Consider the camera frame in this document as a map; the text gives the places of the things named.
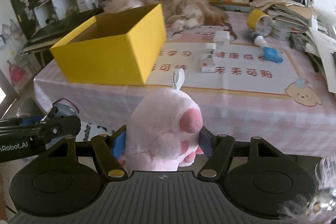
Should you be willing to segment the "pink plush toy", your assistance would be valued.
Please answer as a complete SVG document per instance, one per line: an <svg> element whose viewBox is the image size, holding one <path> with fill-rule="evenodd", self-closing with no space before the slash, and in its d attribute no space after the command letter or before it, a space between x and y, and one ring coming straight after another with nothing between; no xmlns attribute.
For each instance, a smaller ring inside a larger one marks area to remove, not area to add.
<svg viewBox="0 0 336 224"><path fill-rule="evenodd" d="M173 72L172 86L148 94L126 126L125 148L119 162L134 171L176 171L193 164L203 118L198 104L181 90L185 71Z"/></svg>

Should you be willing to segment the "blue cloth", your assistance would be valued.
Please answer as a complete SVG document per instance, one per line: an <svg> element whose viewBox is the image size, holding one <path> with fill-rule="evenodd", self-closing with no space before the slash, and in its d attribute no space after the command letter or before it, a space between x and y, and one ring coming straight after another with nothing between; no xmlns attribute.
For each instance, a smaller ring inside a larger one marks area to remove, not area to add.
<svg viewBox="0 0 336 224"><path fill-rule="evenodd" d="M283 58L281 56L281 52L278 49L264 47L263 49L264 59L268 61L273 61L275 63L282 63Z"/></svg>

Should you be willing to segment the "large white charger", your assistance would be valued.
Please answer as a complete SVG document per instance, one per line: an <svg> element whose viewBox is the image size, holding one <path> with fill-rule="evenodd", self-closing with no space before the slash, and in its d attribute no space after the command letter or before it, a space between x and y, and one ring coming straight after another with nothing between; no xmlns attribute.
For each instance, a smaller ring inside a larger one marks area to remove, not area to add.
<svg viewBox="0 0 336 224"><path fill-rule="evenodd" d="M216 31L213 42L218 45L225 45L230 43L230 33L228 31Z"/></svg>

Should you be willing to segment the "small white red box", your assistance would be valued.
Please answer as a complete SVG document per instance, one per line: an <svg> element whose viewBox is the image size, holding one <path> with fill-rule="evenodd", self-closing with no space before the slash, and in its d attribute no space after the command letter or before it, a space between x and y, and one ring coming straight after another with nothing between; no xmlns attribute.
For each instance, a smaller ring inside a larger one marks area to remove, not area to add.
<svg viewBox="0 0 336 224"><path fill-rule="evenodd" d="M214 56L209 53L201 54L201 72L202 73L215 73L216 64Z"/></svg>

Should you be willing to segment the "pink cartoon table mat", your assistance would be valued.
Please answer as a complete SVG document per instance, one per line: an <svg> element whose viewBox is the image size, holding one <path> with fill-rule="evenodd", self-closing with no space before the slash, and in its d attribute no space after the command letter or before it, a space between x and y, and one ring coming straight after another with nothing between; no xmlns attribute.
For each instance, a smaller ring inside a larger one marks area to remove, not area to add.
<svg viewBox="0 0 336 224"><path fill-rule="evenodd" d="M174 32L168 26L167 42L146 83L169 86L173 71L183 69L184 88L288 99L306 107L321 105L320 95L304 76L285 43L266 38L271 48L281 52L283 62L275 63L265 60L263 49L244 38L244 31L249 29L246 18L245 14L234 12L229 22L221 26L198 26L181 32ZM228 31L230 43L216 44L213 54L215 73L202 73L201 54L205 53L205 43L213 43L216 31Z"/></svg>

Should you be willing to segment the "black piano keyboard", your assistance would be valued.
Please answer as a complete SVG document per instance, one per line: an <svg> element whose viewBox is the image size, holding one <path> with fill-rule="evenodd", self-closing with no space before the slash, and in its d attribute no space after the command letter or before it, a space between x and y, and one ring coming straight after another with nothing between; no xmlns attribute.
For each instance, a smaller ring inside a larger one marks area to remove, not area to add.
<svg viewBox="0 0 336 224"><path fill-rule="evenodd" d="M41 28L35 35L31 37L28 43L23 47L25 54L48 51L60 39L69 34L76 27L90 19L92 16L101 14L103 8L88 10L73 14L68 18L58 20Z"/></svg>

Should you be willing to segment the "small white charger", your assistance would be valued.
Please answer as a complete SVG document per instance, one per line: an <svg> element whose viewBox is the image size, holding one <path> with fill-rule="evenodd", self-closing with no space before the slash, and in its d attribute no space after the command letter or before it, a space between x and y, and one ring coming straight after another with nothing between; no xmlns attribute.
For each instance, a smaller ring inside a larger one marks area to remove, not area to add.
<svg viewBox="0 0 336 224"><path fill-rule="evenodd" d="M217 49L217 45L215 43L205 43L205 53L209 55L213 55Z"/></svg>

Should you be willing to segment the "yellow cardboard box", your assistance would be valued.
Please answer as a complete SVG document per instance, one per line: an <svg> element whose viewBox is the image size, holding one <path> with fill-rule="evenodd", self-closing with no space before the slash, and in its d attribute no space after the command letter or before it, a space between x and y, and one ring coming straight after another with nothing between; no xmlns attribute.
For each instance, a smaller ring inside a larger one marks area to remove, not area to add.
<svg viewBox="0 0 336 224"><path fill-rule="evenodd" d="M165 42L163 9L156 4L93 16L50 51L71 83L142 86Z"/></svg>

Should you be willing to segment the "white spray bottle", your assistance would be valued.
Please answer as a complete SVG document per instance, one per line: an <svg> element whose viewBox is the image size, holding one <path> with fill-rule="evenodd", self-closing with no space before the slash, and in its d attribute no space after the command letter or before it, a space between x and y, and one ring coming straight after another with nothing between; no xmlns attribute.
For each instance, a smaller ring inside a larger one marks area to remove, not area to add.
<svg viewBox="0 0 336 224"><path fill-rule="evenodd" d="M264 37L260 34L258 34L256 31L246 29L244 31L244 38L249 40L250 42L254 43L254 45L265 48L269 47L267 41L264 39Z"/></svg>

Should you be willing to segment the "yellow tape roll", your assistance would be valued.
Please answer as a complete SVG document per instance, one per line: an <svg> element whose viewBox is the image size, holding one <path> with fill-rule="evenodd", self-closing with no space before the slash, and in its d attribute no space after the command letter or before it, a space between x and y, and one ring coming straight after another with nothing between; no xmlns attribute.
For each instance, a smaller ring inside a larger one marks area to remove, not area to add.
<svg viewBox="0 0 336 224"><path fill-rule="evenodd" d="M268 36L273 29L273 19L260 10L253 10L247 17L247 26L261 36Z"/></svg>

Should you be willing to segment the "orange and white cat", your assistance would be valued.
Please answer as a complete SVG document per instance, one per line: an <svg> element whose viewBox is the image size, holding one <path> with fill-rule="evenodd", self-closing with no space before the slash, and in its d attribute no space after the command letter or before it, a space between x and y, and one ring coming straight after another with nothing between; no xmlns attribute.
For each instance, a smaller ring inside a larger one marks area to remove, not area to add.
<svg viewBox="0 0 336 224"><path fill-rule="evenodd" d="M209 0L112 0L105 5L104 11L118 13L157 4L162 5L165 23L171 25L174 32L222 24L229 18L224 10L211 5Z"/></svg>

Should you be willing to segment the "stack of notebooks and papers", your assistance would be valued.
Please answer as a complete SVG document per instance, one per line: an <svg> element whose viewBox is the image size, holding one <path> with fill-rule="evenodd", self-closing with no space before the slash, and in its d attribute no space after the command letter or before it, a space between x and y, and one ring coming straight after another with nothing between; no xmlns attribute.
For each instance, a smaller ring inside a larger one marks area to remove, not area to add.
<svg viewBox="0 0 336 224"><path fill-rule="evenodd" d="M290 26L289 40L302 43L297 50L303 50L313 59L317 69L327 81L328 91L335 93L335 37L329 36L326 28L318 24L312 8L292 0L253 0L249 3L252 11L260 10Z"/></svg>

